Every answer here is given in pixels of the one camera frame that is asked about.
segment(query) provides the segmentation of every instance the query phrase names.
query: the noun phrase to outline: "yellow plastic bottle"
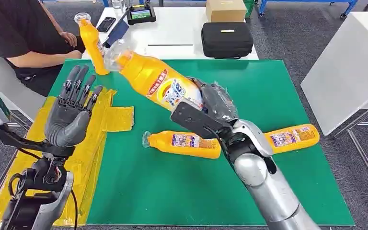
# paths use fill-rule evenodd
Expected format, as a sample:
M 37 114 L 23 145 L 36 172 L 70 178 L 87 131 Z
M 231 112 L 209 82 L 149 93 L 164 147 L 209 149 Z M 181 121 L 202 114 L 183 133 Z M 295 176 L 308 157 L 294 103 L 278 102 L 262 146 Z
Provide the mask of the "yellow plastic bottle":
M 307 148 L 320 140 L 318 130 L 311 124 L 279 129 L 265 133 L 264 136 L 269 141 L 274 154 Z
M 192 81 L 157 58 L 142 56 L 117 45 L 106 54 L 106 66 L 122 74 L 135 91 L 170 111 L 183 98 L 202 109 L 201 92 Z
M 155 147 L 162 152 L 216 159 L 221 153 L 217 139 L 202 139 L 195 133 L 163 131 L 143 134 L 143 146 Z
M 99 40 L 98 30 L 91 24 L 91 16 L 87 13 L 77 13 L 74 20 L 80 26 L 81 39 L 91 56 L 95 72 L 99 75 L 108 74 L 103 61 L 105 50 Z

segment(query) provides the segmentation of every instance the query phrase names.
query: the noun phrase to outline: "yellow fabric mat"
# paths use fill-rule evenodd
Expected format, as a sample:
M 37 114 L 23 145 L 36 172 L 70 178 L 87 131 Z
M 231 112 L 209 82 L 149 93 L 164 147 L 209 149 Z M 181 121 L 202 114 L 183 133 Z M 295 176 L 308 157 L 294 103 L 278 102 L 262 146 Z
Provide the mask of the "yellow fabric mat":
M 97 103 L 92 112 L 90 124 L 87 129 L 85 140 L 78 144 L 73 155 L 66 161 L 65 168 L 74 174 L 73 191 L 78 204 L 78 225 L 85 225 L 90 211 L 92 198 L 101 167 L 102 155 L 105 147 L 106 132 L 129 131 L 134 124 L 134 108 L 111 107 L 114 90 L 103 90 L 98 96 Z M 44 126 L 55 97 L 48 97 L 42 109 L 40 109 L 34 123 L 32 124 L 26 138 L 41 141 L 45 138 Z M 41 152 L 33 151 L 37 156 Z M 6 205 L 10 199 L 8 192 L 8 181 L 15 173 L 21 173 L 25 168 L 31 167 L 36 159 L 24 153 L 17 152 L 16 158 L 6 176 L 3 187 L 0 189 L 0 221 Z M 32 195 L 39 191 L 30 191 Z M 64 211 L 54 225 L 73 226 L 75 217 L 74 201 L 69 196 Z

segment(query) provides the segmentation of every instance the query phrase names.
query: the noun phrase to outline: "gray carpet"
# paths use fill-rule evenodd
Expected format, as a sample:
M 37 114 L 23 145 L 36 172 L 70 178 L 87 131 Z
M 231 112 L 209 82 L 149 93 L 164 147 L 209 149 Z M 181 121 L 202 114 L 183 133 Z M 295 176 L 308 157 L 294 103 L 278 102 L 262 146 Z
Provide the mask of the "gray carpet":
M 362 10 L 366 4 L 366 0 L 360 0 L 354 10 Z M 103 9 L 103 3 L 99 1 L 95 4 L 91 2 L 65 3 L 46 1 L 45 5 L 53 13 L 64 30 L 75 34 L 78 33 L 78 27 L 73 18 L 77 12 L 88 12 L 92 16 L 92 23 L 96 24 Z M 205 2 L 165 1 L 166 7 L 204 5 Z M 342 21 L 339 19 L 339 14 L 343 12 L 346 7 L 346 3 L 335 3 L 329 6 L 327 3 L 270 2 L 267 4 L 264 17 L 258 17 L 255 9 L 252 13 L 252 18 L 248 20 L 259 58 L 284 60 L 310 121 L 317 128 L 317 121 L 299 84 L 342 24 Z M 354 133 L 368 153 L 368 127 L 356 127 Z M 368 171 L 353 142 L 345 133 L 338 139 L 322 137 L 320 143 L 356 223 L 355 227 L 332 227 L 332 229 L 368 230 Z M 3 148 L 0 145 L 0 171 L 4 168 L 5 162 L 7 162 L 11 152 L 12 150 L 10 148 Z M 86 226 L 81 229 L 263 230 L 266 228 Z

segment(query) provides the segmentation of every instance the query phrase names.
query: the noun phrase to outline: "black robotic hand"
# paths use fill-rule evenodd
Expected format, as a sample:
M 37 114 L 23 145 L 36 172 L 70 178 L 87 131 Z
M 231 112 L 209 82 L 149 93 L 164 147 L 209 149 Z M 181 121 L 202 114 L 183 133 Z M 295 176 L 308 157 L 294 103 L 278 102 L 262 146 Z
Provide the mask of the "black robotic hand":
M 192 77 L 187 78 L 194 82 L 200 89 L 204 101 L 205 112 L 210 117 L 221 122 L 230 122 L 239 118 L 238 110 L 224 88 L 216 82 L 213 84 L 206 84 L 200 79 Z
M 95 88 L 86 106 L 85 101 L 96 76 L 93 74 L 82 88 L 88 72 L 87 65 L 75 66 L 63 84 L 63 89 L 53 104 L 45 126 L 45 136 L 51 144 L 63 147 L 74 146 L 85 139 L 93 106 L 102 86 Z

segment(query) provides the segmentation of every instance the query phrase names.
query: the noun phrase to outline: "green table mat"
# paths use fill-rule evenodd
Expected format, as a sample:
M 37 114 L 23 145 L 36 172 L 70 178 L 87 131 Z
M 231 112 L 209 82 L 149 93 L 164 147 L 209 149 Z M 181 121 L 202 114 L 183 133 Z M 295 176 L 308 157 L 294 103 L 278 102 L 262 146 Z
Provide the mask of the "green table mat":
M 264 132 L 308 123 L 282 61 L 166 60 L 185 76 L 228 89 L 242 119 Z M 50 95 L 57 96 L 74 65 L 67 60 Z M 119 73 L 95 85 L 116 89 L 113 106 L 134 106 L 129 132 L 108 133 L 87 224 L 265 225 L 250 194 L 226 159 L 181 156 L 142 147 L 144 131 L 184 131 L 170 112 L 136 93 Z M 306 211 L 319 225 L 354 225 L 319 144 L 274 159 Z

